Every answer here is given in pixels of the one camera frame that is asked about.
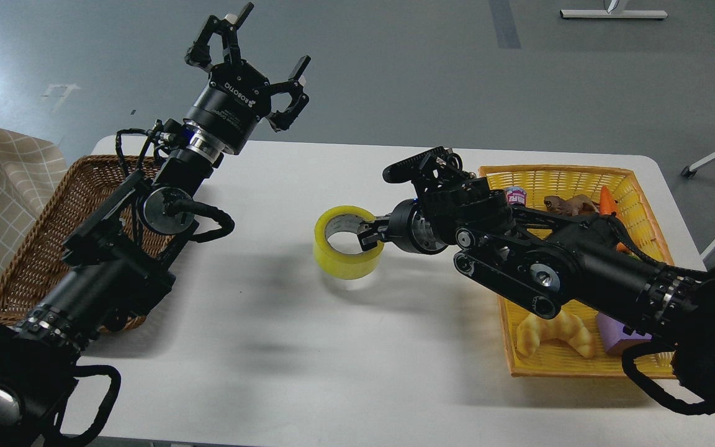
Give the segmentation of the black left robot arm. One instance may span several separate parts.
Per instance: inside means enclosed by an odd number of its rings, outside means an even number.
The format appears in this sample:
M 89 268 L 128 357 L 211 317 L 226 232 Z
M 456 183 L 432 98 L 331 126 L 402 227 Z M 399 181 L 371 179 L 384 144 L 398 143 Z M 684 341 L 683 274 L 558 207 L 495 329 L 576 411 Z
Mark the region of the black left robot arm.
M 308 104 L 309 56 L 275 84 L 242 57 L 237 33 L 253 8 L 207 18 L 185 56 L 208 76 L 187 116 L 117 131 L 124 181 L 63 242 L 68 274 L 14 326 L 0 323 L 0 446 L 86 446 L 99 436 L 122 378 L 110 365 L 78 365 L 81 353 L 100 329 L 123 329 L 169 294 L 171 264 L 189 242 L 235 229 L 194 195 L 262 119 L 284 131 Z

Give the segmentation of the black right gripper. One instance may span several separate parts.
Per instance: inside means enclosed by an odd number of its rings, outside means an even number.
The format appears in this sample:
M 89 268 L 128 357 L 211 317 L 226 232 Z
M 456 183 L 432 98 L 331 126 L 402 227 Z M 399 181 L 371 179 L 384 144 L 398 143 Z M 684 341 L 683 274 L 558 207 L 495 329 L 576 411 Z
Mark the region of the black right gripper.
M 363 252 L 372 251 L 384 243 L 392 243 L 401 251 L 421 255 L 437 255 L 448 247 L 435 235 L 415 199 L 400 202 L 389 214 L 360 221 L 357 235 Z

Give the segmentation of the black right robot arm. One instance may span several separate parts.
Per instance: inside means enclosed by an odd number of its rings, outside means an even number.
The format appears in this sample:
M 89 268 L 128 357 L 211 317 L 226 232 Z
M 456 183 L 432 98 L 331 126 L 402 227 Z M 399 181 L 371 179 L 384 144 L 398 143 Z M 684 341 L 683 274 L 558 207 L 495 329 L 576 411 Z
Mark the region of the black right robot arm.
M 383 178 L 410 182 L 416 196 L 360 221 L 363 251 L 393 243 L 434 255 L 456 245 L 460 274 L 546 320 L 578 300 L 652 337 L 622 356 L 624 373 L 650 398 L 680 414 L 715 413 L 715 267 L 654 260 L 616 216 L 511 205 L 444 147 L 389 165 Z

